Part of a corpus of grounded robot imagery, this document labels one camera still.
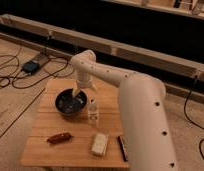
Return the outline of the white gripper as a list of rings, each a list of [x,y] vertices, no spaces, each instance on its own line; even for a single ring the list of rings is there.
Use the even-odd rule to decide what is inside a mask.
[[[93,80],[91,77],[86,77],[85,79],[78,79],[76,81],[77,87],[74,88],[72,91],[72,96],[76,97],[80,92],[81,89],[90,88],[92,91],[97,92],[97,87],[93,84]]]

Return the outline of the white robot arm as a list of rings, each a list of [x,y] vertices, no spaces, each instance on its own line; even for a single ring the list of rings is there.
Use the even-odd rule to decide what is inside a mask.
[[[164,83],[148,74],[100,64],[91,50],[71,58],[76,88],[93,90],[95,77],[118,88],[118,106],[130,171],[179,171],[164,109]]]

